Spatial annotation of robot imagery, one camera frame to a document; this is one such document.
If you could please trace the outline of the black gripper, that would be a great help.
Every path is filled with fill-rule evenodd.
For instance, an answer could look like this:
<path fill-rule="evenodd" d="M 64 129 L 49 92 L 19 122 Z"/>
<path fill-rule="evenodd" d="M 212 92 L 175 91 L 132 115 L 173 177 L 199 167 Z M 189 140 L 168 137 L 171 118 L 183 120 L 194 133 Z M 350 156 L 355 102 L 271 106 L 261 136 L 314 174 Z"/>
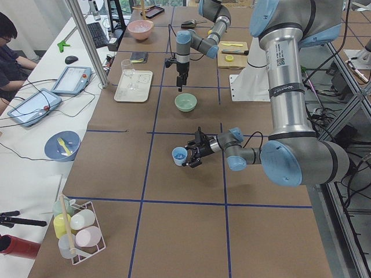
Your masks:
<path fill-rule="evenodd" d="M 178 91 L 182 92 L 183 91 L 183 85 L 185 86 L 187 84 L 187 79 L 188 79 L 188 73 L 190 69 L 190 62 L 186 63 L 181 63 L 177 62 L 176 64 L 176 69 L 178 72 L 178 77 L 176 80 L 176 85 L 178 87 Z"/>
<path fill-rule="evenodd" d="M 199 144 L 198 139 L 188 141 L 185 148 L 194 148 L 188 153 L 185 161 L 181 164 L 183 167 L 198 167 L 202 164 L 201 158 L 218 152 L 217 136 L 207 136 L 208 139 L 203 144 Z"/>

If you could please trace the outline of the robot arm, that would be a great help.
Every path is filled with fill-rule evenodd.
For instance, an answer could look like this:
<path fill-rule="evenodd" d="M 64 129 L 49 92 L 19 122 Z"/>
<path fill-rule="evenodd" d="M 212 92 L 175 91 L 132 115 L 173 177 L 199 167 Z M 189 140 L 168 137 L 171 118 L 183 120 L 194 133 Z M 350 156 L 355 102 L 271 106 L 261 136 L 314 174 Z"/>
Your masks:
<path fill-rule="evenodd" d="M 281 186 L 327 184 L 341 180 L 350 160 L 337 144 L 317 139 L 307 119 L 299 50 L 335 40 L 341 29 L 342 1 L 259 1 L 250 19 L 267 62 L 273 131 L 259 148 L 242 147 L 239 128 L 208 137 L 197 131 L 188 142 L 186 165 L 223 151 L 233 171 L 260 164 Z"/>
<path fill-rule="evenodd" d="M 212 32 L 203 38 L 193 30 L 179 31 L 176 35 L 176 69 L 178 77 L 176 86 L 181 92 L 187 84 L 190 69 L 190 50 L 194 49 L 209 58 L 215 58 L 221 37 L 231 25 L 231 15 L 220 1 L 200 1 L 199 14 L 212 21 Z"/>

